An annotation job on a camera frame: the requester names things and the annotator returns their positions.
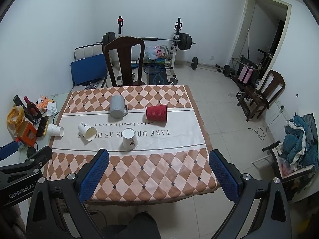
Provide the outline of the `white paper cup lying left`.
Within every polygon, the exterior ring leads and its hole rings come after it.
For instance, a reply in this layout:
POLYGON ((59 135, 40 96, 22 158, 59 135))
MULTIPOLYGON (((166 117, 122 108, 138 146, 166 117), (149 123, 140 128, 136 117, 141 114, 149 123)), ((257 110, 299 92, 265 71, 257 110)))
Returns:
POLYGON ((64 135, 64 128, 53 123, 50 123, 47 128, 47 133, 49 136, 57 136, 63 137, 64 135))

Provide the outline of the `dark wooden chair by door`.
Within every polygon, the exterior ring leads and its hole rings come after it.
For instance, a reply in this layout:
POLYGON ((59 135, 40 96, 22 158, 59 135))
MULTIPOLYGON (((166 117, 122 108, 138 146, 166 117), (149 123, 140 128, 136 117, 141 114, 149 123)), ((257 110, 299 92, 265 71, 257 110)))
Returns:
POLYGON ((259 89, 245 87, 244 92, 238 92, 238 106, 242 107, 246 121, 255 115, 259 118, 265 110, 282 94, 286 88, 283 76, 274 70, 270 70, 259 89))

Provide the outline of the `barbell on rack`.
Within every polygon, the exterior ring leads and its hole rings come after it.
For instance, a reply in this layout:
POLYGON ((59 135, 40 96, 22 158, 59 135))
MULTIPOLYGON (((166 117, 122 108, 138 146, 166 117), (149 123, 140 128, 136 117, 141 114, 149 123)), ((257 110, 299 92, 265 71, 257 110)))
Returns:
MULTIPOLYGON (((115 40, 117 37, 114 32, 107 32, 102 37, 102 41, 97 42, 97 44, 103 44, 106 45, 113 40, 115 40)), ((143 41, 158 41, 158 40, 167 40, 172 41, 174 45, 177 45, 180 50, 188 50, 191 48, 192 44, 196 44, 192 41, 192 37, 187 33, 180 33, 178 36, 178 39, 162 39, 162 38, 153 38, 153 37, 139 37, 139 39, 143 41)))

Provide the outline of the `black smartphone yellow case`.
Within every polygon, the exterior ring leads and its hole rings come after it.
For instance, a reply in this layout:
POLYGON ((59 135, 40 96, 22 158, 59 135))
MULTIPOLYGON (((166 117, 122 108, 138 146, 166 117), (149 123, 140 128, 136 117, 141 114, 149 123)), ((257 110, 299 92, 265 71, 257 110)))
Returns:
POLYGON ((49 124, 49 117, 48 116, 42 117, 39 122, 39 126, 37 128, 37 133, 36 133, 37 137, 45 136, 48 124, 49 124))

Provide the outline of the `pink exercise machine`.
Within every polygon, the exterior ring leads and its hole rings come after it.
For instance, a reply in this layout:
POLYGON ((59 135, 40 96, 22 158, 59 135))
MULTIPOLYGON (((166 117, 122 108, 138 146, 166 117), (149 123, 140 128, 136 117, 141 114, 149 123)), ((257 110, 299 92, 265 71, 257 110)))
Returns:
POLYGON ((250 61, 243 55, 240 55, 238 58, 232 57, 231 59, 231 62, 235 64, 234 74, 231 77, 241 92, 244 92, 247 86, 258 87, 273 59, 273 55, 269 52, 261 49, 258 49, 258 52, 263 54, 263 58, 258 64, 250 61))

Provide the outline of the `orange gift box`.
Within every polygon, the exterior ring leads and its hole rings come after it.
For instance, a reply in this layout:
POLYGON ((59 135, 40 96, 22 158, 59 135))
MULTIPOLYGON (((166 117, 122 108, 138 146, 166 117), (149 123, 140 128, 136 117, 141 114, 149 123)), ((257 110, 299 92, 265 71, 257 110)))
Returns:
POLYGON ((37 139, 37 129, 28 121, 22 122, 17 131, 17 136, 28 146, 33 147, 37 139))

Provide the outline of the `checkered brown pink tablecloth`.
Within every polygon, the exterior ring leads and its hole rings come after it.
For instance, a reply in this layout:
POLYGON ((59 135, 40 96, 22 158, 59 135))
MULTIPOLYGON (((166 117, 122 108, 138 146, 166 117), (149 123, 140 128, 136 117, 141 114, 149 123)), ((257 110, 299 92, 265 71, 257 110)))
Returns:
POLYGON ((211 193, 212 145, 190 88, 151 85, 73 91, 50 140, 48 180, 77 173, 100 150, 109 164, 94 192, 105 203, 159 203, 211 193))

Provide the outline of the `black box behind bottle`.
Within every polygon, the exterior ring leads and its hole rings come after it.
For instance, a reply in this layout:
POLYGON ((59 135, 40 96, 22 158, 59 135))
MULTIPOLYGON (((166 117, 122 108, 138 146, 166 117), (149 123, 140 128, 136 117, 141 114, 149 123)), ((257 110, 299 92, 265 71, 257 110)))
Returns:
POLYGON ((31 123, 36 124, 41 119, 42 115, 34 116, 27 107, 23 104, 20 97, 18 95, 14 96, 13 102, 16 106, 23 107, 25 118, 27 118, 31 123))

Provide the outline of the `grey ribbed mug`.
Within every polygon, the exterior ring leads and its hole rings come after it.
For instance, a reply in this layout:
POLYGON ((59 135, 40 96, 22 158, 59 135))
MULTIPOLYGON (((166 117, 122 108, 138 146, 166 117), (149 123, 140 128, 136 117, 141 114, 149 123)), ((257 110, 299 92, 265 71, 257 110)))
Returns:
POLYGON ((109 113, 114 119, 122 119, 128 114, 128 106, 121 95, 112 96, 109 113))

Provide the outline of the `orange snack wrapper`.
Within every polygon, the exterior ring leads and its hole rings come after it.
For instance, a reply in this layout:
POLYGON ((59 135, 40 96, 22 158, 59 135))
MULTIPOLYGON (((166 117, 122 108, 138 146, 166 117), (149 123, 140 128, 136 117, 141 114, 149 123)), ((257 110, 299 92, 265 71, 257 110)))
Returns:
POLYGON ((50 99, 49 97, 40 96, 36 102, 36 106, 40 111, 46 111, 48 103, 53 103, 54 100, 50 99))

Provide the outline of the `white paper cup with print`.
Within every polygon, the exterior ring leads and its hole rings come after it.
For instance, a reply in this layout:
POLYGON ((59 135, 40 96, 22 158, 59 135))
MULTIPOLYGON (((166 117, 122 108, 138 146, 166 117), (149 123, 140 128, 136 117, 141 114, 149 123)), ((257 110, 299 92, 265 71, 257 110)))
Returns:
POLYGON ((122 132, 123 146, 127 150, 133 150, 138 146, 138 140, 135 131, 132 128, 126 128, 122 132))

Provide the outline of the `barbell on floor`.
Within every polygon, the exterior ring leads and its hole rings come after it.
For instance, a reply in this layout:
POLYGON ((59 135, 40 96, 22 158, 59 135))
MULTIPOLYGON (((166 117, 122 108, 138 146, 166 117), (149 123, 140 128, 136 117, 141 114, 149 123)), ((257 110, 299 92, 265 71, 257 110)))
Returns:
POLYGON ((198 66, 203 66, 205 69, 210 69, 210 70, 214 69, 214 70, 216 70, 219 73, 223 73, 225 77, 229 77, 230 78, 232 75, 235 74, 235 70, 232 69, 230 67, 230 65, 224 65, 222 67, 222 66, 219 66, 218 64, 210 65, 210 64, 199 63, 197 57, 193 57, 192 60, 190 62, 188 62, 188 63, 190 63, 191 68, 193 70, 196 70, 196 68, 198 68, 198 66))

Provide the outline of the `blue black exercise mat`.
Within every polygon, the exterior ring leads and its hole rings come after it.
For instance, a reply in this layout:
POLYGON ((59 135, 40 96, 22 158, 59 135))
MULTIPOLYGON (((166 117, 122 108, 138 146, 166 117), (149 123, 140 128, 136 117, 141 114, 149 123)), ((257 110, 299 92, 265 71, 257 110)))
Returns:
POLYGON ((148 78, 149 85, 167 85, 168 77, 166 68, 161 66, 149 65, 143 69, 148 78))

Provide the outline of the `white paper cup lying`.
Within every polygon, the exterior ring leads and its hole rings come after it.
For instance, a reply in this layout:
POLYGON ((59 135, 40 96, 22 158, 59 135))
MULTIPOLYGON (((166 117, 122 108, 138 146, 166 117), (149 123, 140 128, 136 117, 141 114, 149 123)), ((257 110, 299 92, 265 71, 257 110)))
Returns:
POLYGON ((87 141, 92 141, 97 136, 97 129, 93 126, 88 125, 85 122, 81 122, 78 125, 78 130, 80 134, 84 137, 87 141))
POLYGON ((50 123, 47 128, 47 133, 49 136, 57 136, 63 137, 64 135, 64 128, 53 123, 50 123))

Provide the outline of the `white weight bench rack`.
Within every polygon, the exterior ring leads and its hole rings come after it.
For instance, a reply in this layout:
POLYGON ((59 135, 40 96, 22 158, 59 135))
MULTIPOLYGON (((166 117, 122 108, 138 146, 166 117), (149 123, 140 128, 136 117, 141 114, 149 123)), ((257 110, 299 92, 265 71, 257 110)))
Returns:
MULTIPOLYGON (((175 23, 175 28, 174 28, 174 36, 172 39, 178 39, 179 34, 181 33, 181 29, 182 29, 182 22, 181 22, 181 18, 178 18, 178 21, 175 23)), ((175 66, 175 59, 176 59, 176 54, 178 51, 178 46, 174 45, 172 42, 172 46, 170 51, 168 50, 168 48, 166 46, 164 46, 164 57, 165 57, 165 61, 160 61, 159 59, 152 61, 154 64, 156 64, 156 66, 161 66, 161 67, 165 67, 166 70, 170 71, 171 76, 175 75, 174 72, 174 66, 175 66)))

